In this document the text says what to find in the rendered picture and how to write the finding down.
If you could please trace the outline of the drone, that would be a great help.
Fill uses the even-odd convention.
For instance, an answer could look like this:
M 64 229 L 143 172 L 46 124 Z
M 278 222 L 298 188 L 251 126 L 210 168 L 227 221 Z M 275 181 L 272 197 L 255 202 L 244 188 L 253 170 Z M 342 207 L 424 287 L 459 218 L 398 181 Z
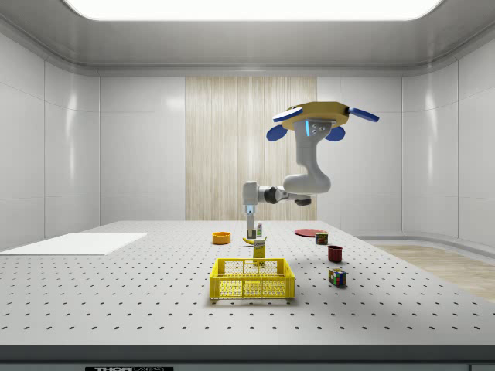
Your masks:
M 347 123 L 350 114 L 372 122 L 379 121 L 379 117 L 372 113 L 355 107 L 348 107 L 340 102 L 308 102 L 290 107 L 286 111 L 275 115 L 272 119 L 274 122 L 279 122 L 279 125 L 271 128 L 266 134 L 266 138 L 269 141 L 277 141 L 283 138 L 288 130 L 293 130 L 293 124 L 296 121 L 324 119 L 333 121 L 326 140 L 340 141 L 345 136 L 345 131 L 341 126 Z

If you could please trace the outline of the yellow basket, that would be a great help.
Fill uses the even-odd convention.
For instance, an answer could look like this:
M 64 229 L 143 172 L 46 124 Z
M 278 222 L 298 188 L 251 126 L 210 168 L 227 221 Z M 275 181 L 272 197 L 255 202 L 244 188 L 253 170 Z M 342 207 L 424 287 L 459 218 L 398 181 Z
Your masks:
M 283 258 L 218 258 L 210 274 L 211 299 L 294 297 L 295 275 Z

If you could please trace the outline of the white board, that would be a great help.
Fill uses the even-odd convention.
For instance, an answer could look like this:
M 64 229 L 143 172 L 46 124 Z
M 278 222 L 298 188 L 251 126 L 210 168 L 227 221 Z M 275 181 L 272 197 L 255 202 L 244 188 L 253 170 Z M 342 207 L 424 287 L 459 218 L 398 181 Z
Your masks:
M 0 252 L 0 255 L 107 255 L 146 233 L 68 233 Z

